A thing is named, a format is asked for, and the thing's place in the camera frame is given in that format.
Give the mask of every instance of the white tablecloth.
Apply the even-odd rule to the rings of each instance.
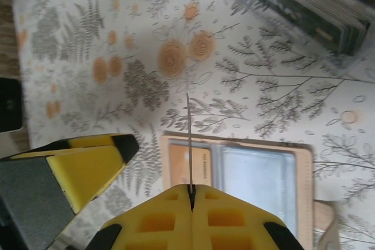
[[[375,249],[374,52],[344,77],[234,0],[14,0],[32,146],[133,133],[141,149],[69,226],[85,245],[162,191],[159,136],[312,145],[315,197],[339,202],[342,249]]]

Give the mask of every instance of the floral tablecloth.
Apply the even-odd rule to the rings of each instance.
[[[374,52],[334,76],[236,0],[13,1],[32,146],[112,132],[141,145],[69,226],[76,242],[162,191],[158,140],[186,132],[188,92],[193,133],[312,145],[342,249],[375,249]]]

